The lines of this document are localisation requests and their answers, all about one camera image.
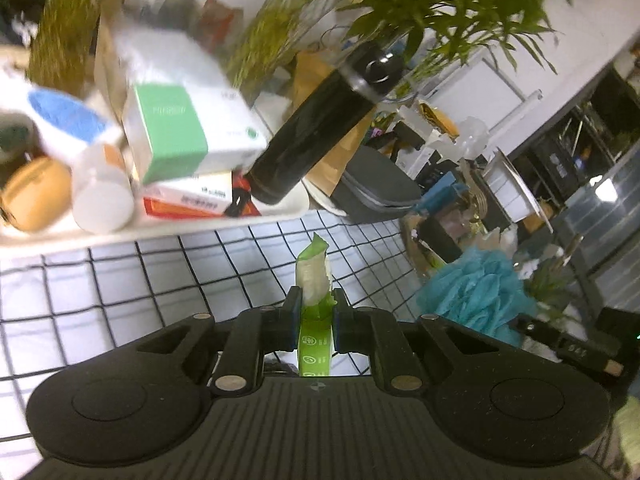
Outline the green wet wipes pack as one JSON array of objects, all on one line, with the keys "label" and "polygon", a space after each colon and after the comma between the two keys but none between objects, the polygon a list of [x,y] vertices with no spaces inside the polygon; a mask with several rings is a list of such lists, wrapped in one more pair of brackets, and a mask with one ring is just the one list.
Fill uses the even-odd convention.
[{"label": "green wet wipes pack", "polygon": [[314,234],[295,263],[295,285],[302,290],[298,334],[298,370],[303,377],[329,376],[332,320],[336,300],[328,259],[329,244]]}]

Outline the teal mesh bath sponge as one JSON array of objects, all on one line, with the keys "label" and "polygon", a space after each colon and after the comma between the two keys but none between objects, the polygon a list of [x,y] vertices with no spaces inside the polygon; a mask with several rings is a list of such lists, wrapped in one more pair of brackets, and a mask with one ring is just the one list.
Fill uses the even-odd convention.
[{"label": "teal mesh bath sponge", "polygon": [[526,295],[512,260],[500,250],[472,247],[439,269],[416,295],[423,314],[434,314],[477,333],[521,347],[523,336],[509,322],[535,316],[536,301]]}]

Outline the wicker tray with snacks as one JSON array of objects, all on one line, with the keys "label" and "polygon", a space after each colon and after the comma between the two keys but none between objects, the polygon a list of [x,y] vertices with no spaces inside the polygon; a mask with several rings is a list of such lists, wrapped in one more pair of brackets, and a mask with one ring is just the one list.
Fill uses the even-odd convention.
[{"label": "wicker tray with snacks", "polygon": [[399,225],[407,257],[422,281],[459,259],[476,228],[466,212],[454,208],[434,216],[410,211]]}]

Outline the dark grey zip case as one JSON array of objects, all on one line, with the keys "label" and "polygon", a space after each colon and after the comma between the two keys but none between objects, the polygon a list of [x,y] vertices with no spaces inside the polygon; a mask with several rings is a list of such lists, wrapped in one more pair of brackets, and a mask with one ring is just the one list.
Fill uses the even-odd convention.
[{"label": "dark grey zip case", "polygon": [[360,146],[330,195],[354,223],[395,220],[419,203],[420,186],[389,158]]}]

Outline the pink white flat box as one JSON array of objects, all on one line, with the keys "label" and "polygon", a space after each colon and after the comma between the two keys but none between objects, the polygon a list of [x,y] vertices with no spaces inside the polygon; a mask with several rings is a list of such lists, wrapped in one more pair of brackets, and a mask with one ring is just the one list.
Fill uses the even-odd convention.
[{"label": "pink white flat box", "polygon": [[232,173],[155,182],[139,188],[145,211],[171,219],[221,217],[232,204]]}]

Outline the white paper bowl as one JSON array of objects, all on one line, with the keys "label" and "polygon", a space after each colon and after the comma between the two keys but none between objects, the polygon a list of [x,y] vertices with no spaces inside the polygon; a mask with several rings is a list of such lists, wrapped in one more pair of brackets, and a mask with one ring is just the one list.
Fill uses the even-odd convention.
[{"label": "white paper bowl", "polygon": [[546,221],[534,194],[512,162],[498,148],[483,171],[483,179],[512,223],[518,223],[531,214]]}]

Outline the checkered white tablecloth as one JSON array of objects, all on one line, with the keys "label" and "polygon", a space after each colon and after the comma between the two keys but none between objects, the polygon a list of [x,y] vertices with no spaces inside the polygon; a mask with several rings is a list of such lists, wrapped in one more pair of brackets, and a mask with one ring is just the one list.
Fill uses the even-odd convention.
[{"label": "checkered white tablecloth", "polygon": [[329,245],[333,283],[356,306],[402,320],[418,314],[421,278],[396,221],[353,224],[323,210],[278,223],[1,260],[1,474],[17,479],[40,455],[25,410],[35,388],[88,360],[182,320],[217,320],[280,304],[297,255]]}]

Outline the white cylindrical jar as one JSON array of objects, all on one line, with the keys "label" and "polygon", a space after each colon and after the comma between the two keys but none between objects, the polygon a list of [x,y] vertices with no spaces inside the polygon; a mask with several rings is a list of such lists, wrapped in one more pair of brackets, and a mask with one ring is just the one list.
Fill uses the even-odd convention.
[{"label": "white cylindrical jar", "polygon": [[122,153],[114,145],[90,145],[72,168],[72,213],[92,234],[122,229],[134,216],[134,193]]}]

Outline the green white tissue box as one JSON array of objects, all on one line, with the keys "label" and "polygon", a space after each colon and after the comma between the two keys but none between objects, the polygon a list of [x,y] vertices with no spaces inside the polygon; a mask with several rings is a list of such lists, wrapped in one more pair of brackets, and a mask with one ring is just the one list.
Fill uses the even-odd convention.
[{"label": "green white tissue box", "polygon": [[122,126],[143,185],[247,169],[268,144],[265,129],[229,88],[135,84]]}]

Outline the black thermos bottle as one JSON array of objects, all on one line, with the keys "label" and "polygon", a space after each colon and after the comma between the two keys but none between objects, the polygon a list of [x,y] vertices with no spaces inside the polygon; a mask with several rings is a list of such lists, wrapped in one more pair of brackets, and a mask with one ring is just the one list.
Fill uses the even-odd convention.
[{"label": "black thermos bottle", "polygon": [[272,137],[246,175],[258,202],[280,203],[398,85],[404,60],[367,41],[324,78]]}]

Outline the tan round coin pouch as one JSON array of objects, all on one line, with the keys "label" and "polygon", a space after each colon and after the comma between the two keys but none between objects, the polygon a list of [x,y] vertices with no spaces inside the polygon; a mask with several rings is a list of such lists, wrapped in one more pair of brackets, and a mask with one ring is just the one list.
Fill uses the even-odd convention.
[{"label": "tan round coin pouch", "polygon": [[70,209],[70,170],[50,157],[38,157],[9,178],[1,192],[2,218],[22,232],[52,226]]}]

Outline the blue white tube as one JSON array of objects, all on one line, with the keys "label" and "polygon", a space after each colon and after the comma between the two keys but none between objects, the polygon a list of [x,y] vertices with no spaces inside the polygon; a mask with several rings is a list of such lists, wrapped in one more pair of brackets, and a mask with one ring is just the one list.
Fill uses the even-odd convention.
[{"label": "blue white tube", "polygon": [[44,154],[69,167],[91,145],[119,146],[124,138],[116,122],[63,92],[28,88],[17,98],[16,107],[35,124]]}]

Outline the middle glass vase bamboo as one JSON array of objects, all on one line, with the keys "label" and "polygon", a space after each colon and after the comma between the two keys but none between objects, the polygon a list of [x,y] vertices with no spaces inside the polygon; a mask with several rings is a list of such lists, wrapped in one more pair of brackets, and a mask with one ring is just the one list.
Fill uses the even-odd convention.
[{"label": "middle glass vase bamboo", "polygon": [[425,38],[433,44],[412,71],[422,82],[454,62],[465,62],[484,48],[501,51],[509,63],[523,48],[540,66],[551,63],[541,49],[554,29],[544,10],[546,0],[265,0],[224,63],[235,88],[254,93],[288,62],[311,27],[331,11],[359,11],[345,38],[374,40],[390,46],[405,40],[404,57],[412,58]]}]

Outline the glass vase bamboo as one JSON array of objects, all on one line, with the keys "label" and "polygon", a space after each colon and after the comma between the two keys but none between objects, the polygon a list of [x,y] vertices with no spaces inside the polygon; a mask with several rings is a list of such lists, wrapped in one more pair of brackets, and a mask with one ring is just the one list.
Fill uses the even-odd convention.
[{"label": "glass vase bamboo", "polygon": [[311,27],[331,11],[359,11],[345,38],[374,40],[390,46],[405,40],[404,57],[412,58],[425,38],[433,44],[412,71],[422,82],[454,62],[465,62],[484,48],[501,51],[509,63],[523,48],[540,66],[551,63],[541,49],[554,29],[544,10],[546,0],[265,0],[224,63],[235,88],[254,93],[288,62]]},{"label": "glass vase bamboo", "polygon": [[47,0],[29,53],[28,79],[78,96],[103,0]]}]

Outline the left glass vase bamboo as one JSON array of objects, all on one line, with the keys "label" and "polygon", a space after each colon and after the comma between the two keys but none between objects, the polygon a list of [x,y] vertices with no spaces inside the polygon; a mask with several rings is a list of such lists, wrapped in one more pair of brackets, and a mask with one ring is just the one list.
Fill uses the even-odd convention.
[{"label": "left glass vase bamboo", "polygon": [[103,0],[47,0],[29,53],[28,79],[78,96]]}]

